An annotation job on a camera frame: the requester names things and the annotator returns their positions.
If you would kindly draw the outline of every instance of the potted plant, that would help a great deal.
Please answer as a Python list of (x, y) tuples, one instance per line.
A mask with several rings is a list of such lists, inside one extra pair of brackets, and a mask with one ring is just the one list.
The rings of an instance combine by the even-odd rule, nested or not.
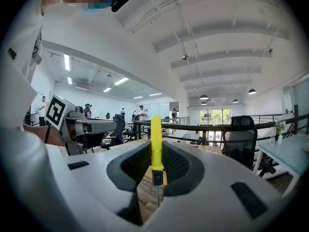
[(282, 131), (285, 128), (285, 120), (278, 120), (276, 122), (276, 135), (278, 135), (278, 144), (282, 143)]

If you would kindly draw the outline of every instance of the flower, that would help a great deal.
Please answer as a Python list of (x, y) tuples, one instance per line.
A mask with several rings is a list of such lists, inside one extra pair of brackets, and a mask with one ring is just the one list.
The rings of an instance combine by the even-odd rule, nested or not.
[(285, 128), (285, 120), (278, 120), (276, 122), (276, 135), (280, 135)]

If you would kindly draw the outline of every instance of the window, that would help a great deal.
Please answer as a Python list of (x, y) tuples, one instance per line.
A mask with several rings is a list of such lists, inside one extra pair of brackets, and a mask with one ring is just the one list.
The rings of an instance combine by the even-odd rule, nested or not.
[(201, 125), (229, 125), (231, 109), (200, 110)]

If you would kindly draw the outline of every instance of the white ceiling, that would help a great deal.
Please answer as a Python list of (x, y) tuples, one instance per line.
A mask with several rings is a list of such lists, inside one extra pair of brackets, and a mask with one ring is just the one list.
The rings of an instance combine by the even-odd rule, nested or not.
[(295, 30), (280, 0), (130, 0), (116, 18), (153, 45), (190, 99), (234, 96), (240, 103)]
[[(59, 8), (70, 10), (72, 21), (74, 18), (85, 18), (83, 22), (87, 20), (85, 24), (90, 25), (90, 16), (71, 8)], [(273, 67), (279, 50), (297, 34), (291, 12), (281, 0), (130, 0), (117, 13), (109, 12), (104, 10), (93, 15), (92, 22), (98, 22), (102, 30), (107, 30), (112, 22), (110, 16), (116, 18), (120, 27), (115, 25), (114, 30), (120, 28), (122, 32), (130, 34), (145, 49), (145, 52), (137, 50), (140, 55), (135, 55), (126, 48), (119, 58), (125, 61), (133, 57), (136, 66), (139, 62), (144, 66), (147, 63), (143, 61), (149, 59), (145, 58), (147, 50), (159, 60), (160, 67), (166, 70), (166, 76), (177, 77), (176, 84), (186, 92), (182, 92), (182, 96), (195, 101), (200, 95), (207, 94), (212, 100), (226, 99), (224, 105), (232, 104), (233, 99), (245, 103), (248, 90), (256, 80), (269, 73), (267, 70)], [(87, 33), (87, 40), (90, 40), (91, 31)], [(123, 45), (129, 45), (130, 41), (121, 35)], [(105, 40), (108, 42), (111, 39), (107, 36)], [(45, 59), (55, 79), (66, 83), (68, 72), (64, 69), (63, 54), (44, 49)], [(182, 60), (185, 54), (189, 56), (187, 61)], [(147, 75), (149, 68), (158, 69), (153, 64), (144, 70), (130, 72), (140, 82), (131, 78), (118, 87), (113, 85), (114, 82), (124, 76), (110, 67), (74, 56), (71, 56), (71, 64), (73, 82), (84, 84), (95, 92), (111, 87), (108, 94), (112, 96), (150, 98), (149, 94), (157, 92), (154, 88), (162, 86), (162, 80), (158, 78), (155, 85), (152, 83), (152, 88), (140, 83), (141, 79), (145, 80), (142, 74)]]
[(68, 84), (69, 76), (74, 86), (79, 84), (89, 91), (101, 94), (110, 87), (111, 90), (104, 93), (105, 95), (129, 100), (138, 96), (151, 99), (149, 95), (157, 93), (156, 90), (132, 79), (116, 86), (114, 83), (122, 79), (123, 75), (75, 56), (70, 56), (70, 71), (67, 71), (64, 65), (64, 53), (56, 50), (43, 48), (43, 59), (58, 83)]

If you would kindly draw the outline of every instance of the black rubber pad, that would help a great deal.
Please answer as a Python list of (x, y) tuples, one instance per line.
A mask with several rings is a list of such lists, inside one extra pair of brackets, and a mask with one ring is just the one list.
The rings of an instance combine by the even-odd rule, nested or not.
[(82, 167), (87, 166), (87, 165), (89, 165), (89, 163), (83, 160), (83, 161), (68, 164), (68, 167), (69, 167), (70, 170), (74, 170), (74, 169), (77, 169), (77, 168), (82, 168)]
[(255, 219), (268, 210), (258, 196), (244, 182), (236, 182), (231, 185), (242, 205), (245, 207), (252, 219)]

